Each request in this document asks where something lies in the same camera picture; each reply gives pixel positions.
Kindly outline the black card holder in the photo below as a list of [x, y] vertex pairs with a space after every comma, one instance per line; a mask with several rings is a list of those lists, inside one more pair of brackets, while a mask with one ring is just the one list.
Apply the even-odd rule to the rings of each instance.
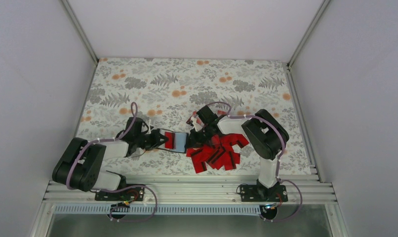
[[[174, 131], [170, 131], [170, 130], [161, 129], [160, 134], [165, 136], [164, 133], [166, 131], [174, 132]], [[174, 132], [174, 133], [176, 133], [176, 139], [175, 139], [176, 148], [175, 149], [169, 150], [164, 147], [164, 144], [167, 141], [166, 137], [165, 138], [160, 137], [161, 144], [157, 147], [157, 149], [165, 150], [165, 151], [169, 151], [169, 152], [173, 152], [173, 153], [185, 154], [187, 152], [186, 143], [187, 143], [187, 139], [188, 139], [188, 133], [185, 133], [185, 132]]]

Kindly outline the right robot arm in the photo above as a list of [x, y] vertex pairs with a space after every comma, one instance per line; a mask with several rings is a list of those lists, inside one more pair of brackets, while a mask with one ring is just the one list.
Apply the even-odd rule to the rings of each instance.
[[204, 172], [208, 166], [235, 169], [240, 154], [234, 146], [251, 145], [260, 157], [257, 195], [263, 201], [271, 200], [280, 185], [280, 157], [289, 140], [287, 131], [265, 109], [253, 115], [232, 116], [229, 112], [217, 115], [204, 106], [196, 116], [201, 124], [190, 131], [185, 144], [195, 172]]

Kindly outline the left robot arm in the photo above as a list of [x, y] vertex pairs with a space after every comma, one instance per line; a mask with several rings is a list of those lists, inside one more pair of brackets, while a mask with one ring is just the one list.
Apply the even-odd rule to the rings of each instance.
[[127, 186], [123, 176], [102, 168], [109, 158], [128, 158], [137, 149], [154, 150], [169, 138], [158, 128], [153, 128], [141, 118], [130, 117], [126, 128], [115, 138], [87, 141], [73, 138], [52, 172], [52, 180], [70, 190], [107, 191], [115, 200], [126, 196]]

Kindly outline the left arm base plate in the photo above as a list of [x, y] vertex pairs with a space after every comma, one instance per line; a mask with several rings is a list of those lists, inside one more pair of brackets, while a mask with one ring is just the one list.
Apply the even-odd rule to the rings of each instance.
[[135, 186], [130, 189], [125, 189], [120, 192], [105, 192], [100, 191], [95, 194], [96, 201], [118, 201], [118, 202], [132, 202], [132, 201], [143, 201], [145, 187], [140, 184], [124, 184], [119, 187], [119, 189], [123, 189], [129, 186]]

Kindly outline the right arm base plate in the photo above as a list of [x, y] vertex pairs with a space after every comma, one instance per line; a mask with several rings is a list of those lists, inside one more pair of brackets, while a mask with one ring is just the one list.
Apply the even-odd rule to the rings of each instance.
[[286, 186], [280, 184], [271, 188], [241, 184], [236, 192], [240, 195], [242, 202], [288, 202]]

